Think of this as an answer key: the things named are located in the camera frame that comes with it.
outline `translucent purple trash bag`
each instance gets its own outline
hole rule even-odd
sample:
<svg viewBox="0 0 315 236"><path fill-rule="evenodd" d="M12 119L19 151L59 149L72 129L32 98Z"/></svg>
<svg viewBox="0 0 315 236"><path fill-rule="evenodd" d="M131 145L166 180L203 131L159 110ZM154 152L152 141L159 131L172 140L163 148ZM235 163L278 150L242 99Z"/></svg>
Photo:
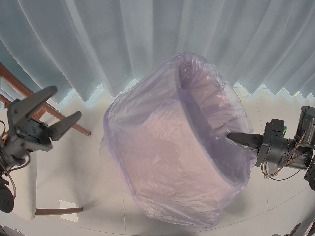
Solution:
<svg viewBox="0 0 315 236"><path fill-rule="evenodd" d="M191 53L159 66L104 116L106 145L136 204L199 228L219 223L257 160L229 132L252 132L242 104L216 67Z"/></svg>

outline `tiled floor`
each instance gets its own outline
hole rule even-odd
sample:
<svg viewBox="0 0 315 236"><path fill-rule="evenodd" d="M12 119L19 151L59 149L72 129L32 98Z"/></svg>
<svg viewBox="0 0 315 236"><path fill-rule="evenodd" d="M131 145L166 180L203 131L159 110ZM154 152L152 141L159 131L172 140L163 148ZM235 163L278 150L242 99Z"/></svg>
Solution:
<svg viewBox="0 0 315 236"><path fill-rule="evenodd" d="M312 96L289 96L282 90L274 96L260 88L250 95L241 87L235 91L242 100L256 133L262 133L271 118L285 120L286 137L293 138L300 109L303 105L315 107ZM82 206L78 223L61 216L36 217L26 222L14 214L0 213L0 224L19 229L29 236L36 235L257 235L288 234L306 216L315 210L315 192L299 174L286 181L265 180L260 168L254 167L247 187L240 192L223 212L218 226L211 230L195 229L160 222L144 215L129 195L120 173L101 144L102 118L113 97L104 91L90 107L74 95L66 106L55 105L64 114L75 110L83 114L79 123L91 130L91 137L71 129L53 150L37 153L37 207L58 208L59 200ZM43 121L52 124L49 114ZM99 157L99 150L104 157ZM278 178L294 173L283 169Z"/></svg>

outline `robotic arm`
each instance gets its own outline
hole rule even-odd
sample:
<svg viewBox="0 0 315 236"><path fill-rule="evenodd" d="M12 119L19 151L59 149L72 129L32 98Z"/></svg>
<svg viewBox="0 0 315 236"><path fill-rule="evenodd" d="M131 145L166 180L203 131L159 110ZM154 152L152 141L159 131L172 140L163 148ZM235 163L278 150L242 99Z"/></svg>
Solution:
<svg viewBox="0 0 315 236"><path fill-rule="evenodd" d="M236 143L244 144L257 149L257 163L259 167L268 162L279 168L273 174L264 173L266 176L276 175L283 167L307 170L304 179L315 190L315 108L303 106L296 134L293 139L284 138L286 127L283 120L272 119L266 123L263 135L230 133L227 138Z"/></svg>
<svg viewBox="0 0 315 236"><path fill-rule="evenodd" d="M29 161L25 158L30 160L31 152L51 150L50 139L58 141L81 117L77 111L50 127L34 120L32 116L56 92L57 87L50 86L23 100L16 99L8 107L9 130L0 136L0 210L3 212L13 210L16 194L12 195L6 186L9 182L2 175L26 166Z"/></svg>

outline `white square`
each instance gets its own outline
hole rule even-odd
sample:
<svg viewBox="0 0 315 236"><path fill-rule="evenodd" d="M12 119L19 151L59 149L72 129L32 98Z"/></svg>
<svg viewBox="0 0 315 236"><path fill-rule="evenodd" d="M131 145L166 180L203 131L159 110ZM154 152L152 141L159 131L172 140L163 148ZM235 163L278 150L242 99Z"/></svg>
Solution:
<svg viewBox="0 0 315 236"><path fill-rule="evenodd" d="M70 202L63 201L63 200L59 200L59 204L60 204L60 209L69 209L69 208L76 208L77 207L77 204L70 203ZM70 220L73 222L77 222L77 223L79 222L77 213L64 214L64 215L61 215L61 218L67 219L67 220Z"/></svg>

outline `curtain fold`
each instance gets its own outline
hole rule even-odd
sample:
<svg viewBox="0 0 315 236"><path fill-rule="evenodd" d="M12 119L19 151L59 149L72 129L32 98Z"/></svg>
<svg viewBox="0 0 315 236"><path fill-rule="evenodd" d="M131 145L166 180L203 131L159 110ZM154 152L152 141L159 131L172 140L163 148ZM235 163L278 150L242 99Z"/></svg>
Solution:
<svg viewBox="0 0 315 236"><path fill-rule="evenodd" d="M0 0L0 61L33 91L112 95L176 53L253 93L315 95L315 0ZM17 95L2 84L1 92Z"/></svg>

